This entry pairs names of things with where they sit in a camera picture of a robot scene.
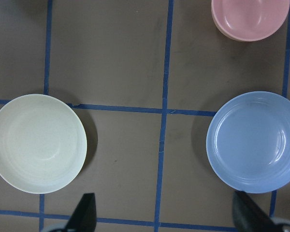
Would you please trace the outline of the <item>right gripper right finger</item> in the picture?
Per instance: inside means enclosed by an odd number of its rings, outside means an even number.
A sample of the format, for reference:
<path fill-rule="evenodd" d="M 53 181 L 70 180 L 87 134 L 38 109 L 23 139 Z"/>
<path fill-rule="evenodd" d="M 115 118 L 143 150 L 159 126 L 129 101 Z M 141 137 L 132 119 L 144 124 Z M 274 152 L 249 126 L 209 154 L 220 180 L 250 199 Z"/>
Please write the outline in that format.
<path fill-rule="evenodd" d="M 244 191 L 232 198 L 232 219 L 238 232 L 271 232 L 275 224 Z"/>

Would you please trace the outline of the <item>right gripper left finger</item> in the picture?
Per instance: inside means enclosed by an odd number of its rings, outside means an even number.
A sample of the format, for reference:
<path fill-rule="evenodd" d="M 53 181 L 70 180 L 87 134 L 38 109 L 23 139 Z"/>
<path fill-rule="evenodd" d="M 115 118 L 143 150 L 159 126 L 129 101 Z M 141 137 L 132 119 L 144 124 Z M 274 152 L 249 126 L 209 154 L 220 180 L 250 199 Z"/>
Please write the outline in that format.
<path fill-rule="evenodd" d="M 94 193 L 85 193 L 67 222 L 65 232 L 94 232 L 97 225 Z"/>

